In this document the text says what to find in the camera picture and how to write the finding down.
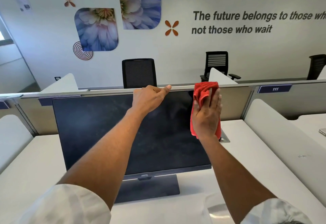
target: hand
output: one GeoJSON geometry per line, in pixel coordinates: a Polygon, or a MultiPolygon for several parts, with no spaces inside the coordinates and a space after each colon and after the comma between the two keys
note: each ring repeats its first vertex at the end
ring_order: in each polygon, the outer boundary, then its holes
{"type": "Polygon", "coordinates": [[[216,90],[212,97],[212,89],[209,90],[209,96],[205,98],[202,108],[194,100],[194,111],[192,114],[192,125],[200,141],[215,135],[220,120],[222,110],[222,96],[220,89],[216,90]]]}
{"type": "Polygon", "coordinates": [[[146,88],[135,89],[132,108],[140,112],[144,117],[156,109],[171,90],[171,85],[158,88],[148,85],[146,88]]]}

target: monitor stand base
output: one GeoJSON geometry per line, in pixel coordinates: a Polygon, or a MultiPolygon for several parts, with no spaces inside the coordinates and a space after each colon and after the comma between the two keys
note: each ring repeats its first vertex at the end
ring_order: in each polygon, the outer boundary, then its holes
{"type": "Polygon", "coordinates": [[[176,174],[122,181],[115,203],[180,194],[176,174]]]}

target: blue flower wall art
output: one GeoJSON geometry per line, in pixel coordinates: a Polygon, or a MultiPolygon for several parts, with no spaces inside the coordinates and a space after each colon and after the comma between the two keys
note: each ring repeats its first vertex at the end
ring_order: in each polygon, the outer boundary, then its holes
{"type": "Polygon", "coordinates": [[[118,30],[112,8],[81,8],[75,24],[83,51],[112,51],[118,46],[118,30]]]}
{"type": "Polygon", "coordinates": [[[161,0],[120,0],[124,29],[153,29],[161,20],[161,0]]]}

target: monitor screen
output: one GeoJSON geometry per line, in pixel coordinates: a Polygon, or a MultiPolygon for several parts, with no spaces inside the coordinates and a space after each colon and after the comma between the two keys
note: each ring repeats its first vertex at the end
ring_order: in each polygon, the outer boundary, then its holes
{"type": "MultiPolygon", "coordinates": [[[[191,135],[192,91],[170,92],[142,121],[126,175],[210,165],[191,135]]],[[[132,106],[132,95],[54,99],[67,170],[113,128],[132,106]]]]}

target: office chair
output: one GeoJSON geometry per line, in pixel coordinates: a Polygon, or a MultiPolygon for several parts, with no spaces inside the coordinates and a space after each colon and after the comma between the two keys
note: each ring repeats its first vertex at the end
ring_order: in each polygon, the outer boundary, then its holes
{"type": "MultiPolygon", "coordinates": [[[[206,52],[205,72],[201,75],[202,82],[208,82],[211,68],[217,69],[224,75],[228,75],[229,54],[228,52],[206,52]]],[[[238,75],[229,74],[232,80],[240,79],[238,75]]]]}
{"type": "Polygon", "coordinates": [[[124,88],[142,88],[157,86],[154,59],[136,58],[122,61],[124,88]]]}
{"type": "Polygon", "coordinates": [[[326,54],[310,56],[310,68],[307,80],[316,80],[326,65],[326,54]]]}

